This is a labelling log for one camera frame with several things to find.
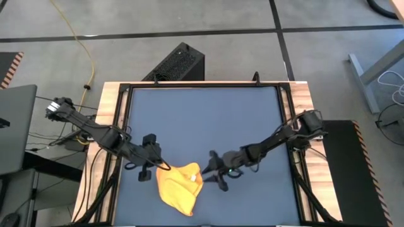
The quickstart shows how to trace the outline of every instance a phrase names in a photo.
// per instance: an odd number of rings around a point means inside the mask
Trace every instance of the white cable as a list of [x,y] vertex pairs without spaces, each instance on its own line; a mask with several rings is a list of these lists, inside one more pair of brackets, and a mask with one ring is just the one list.
[[[397,84],[390,84],[390,83],[383,83],[383,82],[380,82],[380,79],[381,79],[384,75],[386,75],[387,73],[393,73],[393,74],[395,74],[396,76],[398,76],[399,78],[401,78],[401,79],[403,80],[403,84],[400,86],[400,85],[397,85]],[[386,71],[386,72],[382,73],[382,75],[380,75],[380,76],[378,77],[377,82],[378,82],[379,84],[382,84],[382,85],[395,86],[395,87],[397,87],[398,90],[396,90],[395,92],[393,92],[393,94],[391,95],[391,99],[393,100],[393,102],[394,102],[395,104],[404,107],[404,104],[402,104],[402,103],[398,102],[397,100],[395,100],[395,95],[396,95],[397,93],[398,93],[401,97],[404,97],[404,77],[403,77],[402,75],[400,75],[400,74],[398,74],[398,73],[396,73],[396,72],[394,72],[394,71]]]

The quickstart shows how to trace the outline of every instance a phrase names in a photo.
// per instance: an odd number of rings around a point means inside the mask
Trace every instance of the blue tabletop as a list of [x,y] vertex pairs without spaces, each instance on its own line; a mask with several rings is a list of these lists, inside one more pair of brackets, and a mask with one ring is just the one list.
[[[138,89],[128,125],[136,144],[141,144],[143,136],[156,134],[162,156],[170,165],[197,162],[203,169],[209,150],[221,155],[261,142],[281,123],[276,89],[265,87]],[[299,223],[286,146],[269,152],[259,172],[242,168],[245,174],[241,178],[226,177],[228,192],[215,183],[205,183],[192,217],[161,200],[156,169],[151,170],[148,182],[138,182],[140,169],[122,171],[115,226]]]

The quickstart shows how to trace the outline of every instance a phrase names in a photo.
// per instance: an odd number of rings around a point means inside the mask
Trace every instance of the desk leg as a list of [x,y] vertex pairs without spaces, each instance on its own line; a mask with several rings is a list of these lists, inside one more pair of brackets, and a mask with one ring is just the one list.
[[363,71],[358,59],[354,54],[349,54],[348,57],[349,61],[351,62],[355,80],[359,86],[359,89],[364,94],[372,114],[379,113],[379,106],[377,105],[374,93],[369,84],[404,57],[404,40],[387,52],[387,54],[385,54],[366,72]]
[[68,165],[58,163],[36,154],[26,152],[24,155],[23,169],[33,168],[41,173],[46,173],[75,182],[80,182],[83,171]]

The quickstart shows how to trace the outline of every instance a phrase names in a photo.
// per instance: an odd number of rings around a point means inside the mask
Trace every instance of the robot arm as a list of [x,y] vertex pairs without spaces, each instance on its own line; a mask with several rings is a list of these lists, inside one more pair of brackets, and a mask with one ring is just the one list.
[[[310,147],[309,141],[311,139],[326,134],[326,132],[323,131],[323,123],[321,118],[318,117],[318,113],[318,110],[305,111],[291,119],[289,124],[281,125],[264,141],[243,146],[239,151],[228,151],[224,153],[221,158],[215,151],[210,151],[211,158],[209,164],[202,171],[202,174],[212,171],[216,171],[217,174],[206,178],[204,181],[216,182],[219,188],[226,192],[229,190],[229,187],[223,178],[225,175],[230,178],[239,178],[243,174],[243,172],[239,170],[240,167],[258,165],[268,152],[279,145],[292,143],[294,148],[306,150]],[[294,130],[292,126],[295,123],[300,123],[300,129],[297,131]],[[292,166],[292,175],[306,193],[313,206],[317,209],[322,219],[326,222],[338,222],[327,212],[316,196],[311,192],[311,189],[306,185],[295,165]]]
[[143,138],[141,146],[131,143],[131,136],[113,125],[99,125],[76,111],[70,98],[55,98],[46,109],[46,117],[50,120],[70,122],[89,133],[100,148],[115,156],[132,162],[135,166],[143,166],[139,181],[150,180],[148,167],[161,164],[161,148],[156,142],[156,135],[149,134]]

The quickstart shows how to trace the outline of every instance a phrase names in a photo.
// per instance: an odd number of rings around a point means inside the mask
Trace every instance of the metal bracket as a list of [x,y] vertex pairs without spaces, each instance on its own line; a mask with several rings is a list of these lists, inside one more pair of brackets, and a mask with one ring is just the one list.
[[154,74],[153,80],[154,80],[154,86],[158,86],[159,84],[158,84],[158,80],[157,80],[157,75],[156,75],[156,74]]
[[254,76],[252,77],[252,81],[255,81],[256,86],[260,86],[261,85],[261,80],[259,78],[259,73],[256,71],[254,73]]
[[121,85],[119,85],[119,92],[122,93],[122,92],[128,90],[130,86],[131,86],[131,84],[129,84],[129,83],[124,83],[124,84],[122,83]]

